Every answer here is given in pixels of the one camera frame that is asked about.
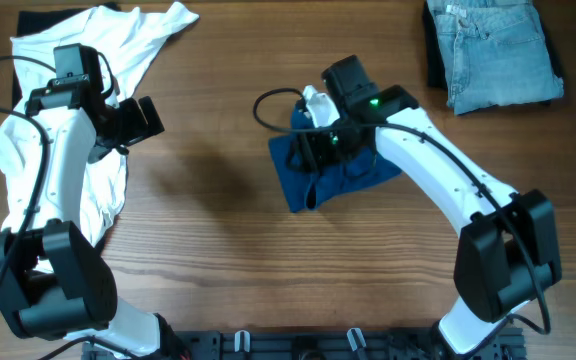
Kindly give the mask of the dark blue polo shirt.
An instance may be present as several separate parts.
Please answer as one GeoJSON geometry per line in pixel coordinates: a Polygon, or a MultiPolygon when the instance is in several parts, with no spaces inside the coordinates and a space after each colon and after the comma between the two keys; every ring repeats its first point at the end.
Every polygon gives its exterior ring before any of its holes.
{"type": "Polygon", "coordinates": [[[270,155],[275,166],[289,210],[316,210],[324,202],[338,195],[365,190],[402,174],[402,170],[378,155],[373,162],[369,149],[363,149],[357,158],[347,164],[325,167],[320,172],[304,173],[293,171],[287,159],[296,135],[271,138],[268,142],[270,155]]]}

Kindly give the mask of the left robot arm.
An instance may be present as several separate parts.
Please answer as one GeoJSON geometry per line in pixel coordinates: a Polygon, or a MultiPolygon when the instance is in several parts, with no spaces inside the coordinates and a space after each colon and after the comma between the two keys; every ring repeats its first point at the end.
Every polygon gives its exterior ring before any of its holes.
{"type": "Polygon", "coordinates": [[[0,232],[0,313],[18,338],[88,343],[108,357],[172,359],[183,346],[159,315],[119,298],[110,267],[79,228],[84,174],[112,151],[163,131],[149,98],[108,104],[110,66],[92,47],[57,47],[54,73],[31,92],[20,120],[33,128],[10,180],[0,232]]]}

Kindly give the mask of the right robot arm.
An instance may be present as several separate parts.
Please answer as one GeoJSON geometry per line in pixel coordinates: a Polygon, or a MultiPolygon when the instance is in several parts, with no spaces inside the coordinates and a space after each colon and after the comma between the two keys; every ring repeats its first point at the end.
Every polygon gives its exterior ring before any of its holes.
{"type": "Polygon", "coordinates": [[[475,164],[432,123],[403,87],[379,89],[352,55],[326,69],[326,86],[299,91],[312,125],[297,156],[322,170],[371,150],[399,167],[457,233],[453,281],[458,298],[438,322],[446,353],[467,359],[491,343],[519,310],[537,301],[550,328],[545,291],[562,278],[552,203],[539,190],[519,193],[475,164]]]}

